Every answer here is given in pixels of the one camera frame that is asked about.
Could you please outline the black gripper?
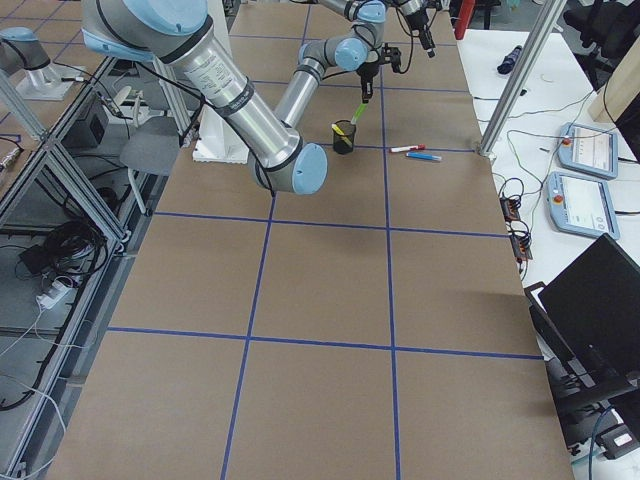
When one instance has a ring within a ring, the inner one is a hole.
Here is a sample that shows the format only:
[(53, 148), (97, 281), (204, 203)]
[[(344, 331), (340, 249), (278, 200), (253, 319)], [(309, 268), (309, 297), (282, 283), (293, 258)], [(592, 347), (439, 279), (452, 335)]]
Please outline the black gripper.
[(373, 82), (379, 73), (378, 62), (365, 62), (358, 69), (357, 74), (361, 82), (361, 101), (369, 103), (373, 97)]
[(436, 45), (430, 31), (428, 30), (428, 14), (425, 11), (415, 11), (411, 14), (406, 14), (405, 19), (409, 25), (410, 31), (418, 33), (421, 45), (426, 51), (427, 56), (429, 58), (434, 58), (436, 55)]

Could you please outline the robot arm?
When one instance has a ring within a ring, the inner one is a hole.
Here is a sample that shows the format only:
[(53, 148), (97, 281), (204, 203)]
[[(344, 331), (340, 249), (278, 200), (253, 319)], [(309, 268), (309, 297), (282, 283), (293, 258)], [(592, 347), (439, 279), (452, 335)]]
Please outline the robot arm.
[(259, 185), (309, 195), (326, 179), (327, 155), (305, 141), (296, 125), (328, 68), (355, 71), (379, 53), (387, 10), (381, 1), (324, 5), (351, 21), (351, 30), (301, 47), (298, 66), (275, 109), (216, 38), (204, 1), (84, 1), (82, 32), (85, 45), (103, 55), (157, 59), (181, 70), (247, 145)]
[(329, 66), (354, 71), (381, 57), (387, 11), (399, 13), (410, 37), (417, 36), (429, 58), (435, 56), (426, 1), (305, 1), (320, 5), (351, 23), (348, 34), (307, 44), (300, 57), (314, 58)]

